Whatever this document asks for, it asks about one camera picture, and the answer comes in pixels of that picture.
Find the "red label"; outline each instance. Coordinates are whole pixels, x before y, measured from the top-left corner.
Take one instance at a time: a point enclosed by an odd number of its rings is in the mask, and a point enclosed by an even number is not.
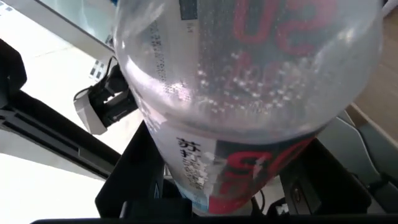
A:
[[[315,7],[315,15],[306,21],[289,21],[278,26],[276,41],[281,50],[292,55],[305,55],[313,51],[309,43],[293,46],[289,36],[293,32],[310,31],[325,27],[330,23],[336,11],[335,0],[287,0],[286,8],[290,11],[299,11],[306,6]]]
[[[269,151],[240,151],[228,156],[229,169],[223,173],[218,195],[209,197],[209,212],[225,214],[242,207],[265,184],[275,177],[292,159],[296,158],[314,137],[306,138],[287,149],[279,151],[272,160]]]

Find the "plastic bottle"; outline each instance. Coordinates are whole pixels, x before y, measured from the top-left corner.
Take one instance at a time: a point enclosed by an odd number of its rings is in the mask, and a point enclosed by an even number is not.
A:
[[[374,0],[119,0],[116,56],[181,194],[237,213],[365,87]]]

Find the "bottle label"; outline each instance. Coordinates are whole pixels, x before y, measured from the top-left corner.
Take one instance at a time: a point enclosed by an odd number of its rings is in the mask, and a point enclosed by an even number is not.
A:
[[[180,193],[212,214],[245,205],[319,132],[263,145],[222,141],[174,128],[141,98],[136,100]]]

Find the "white surface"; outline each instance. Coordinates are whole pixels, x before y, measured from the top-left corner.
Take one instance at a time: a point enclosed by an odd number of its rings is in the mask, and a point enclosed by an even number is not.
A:
[[[103,181],[0,154],[0,223],[96,218]]]
[[[71,43],[78,49],[81,49],[86,54],[97,58],[99,61],[106,63],[110,56],[113,55],[113,51],[106,46],[103,42],[95,39],[89,33],[84,32],[83,30],[77,28],[75,24],[72,24],[68,20],[64,19],[62,16],[59,16],[58,13],[55,13],[49,7],[45,6],[45,4],[41,3],[38,0],[2,0],[6,4],[12,6],[14,9],[32,19],[36,23],[40,24],[44,28],[51,30],[54,34],[57,34],[62,39]],[[11,23],[15,29],[27,29],[27,31],[35,29],[33,27],[18,27],[15,24],[12,24],[14,21],[8,21]],[[24,42],[29,42],[26,38],[31,34],[28,32],[28,35],[23,36]],[[41,45],[36,44],[36,48],[41,48]]]

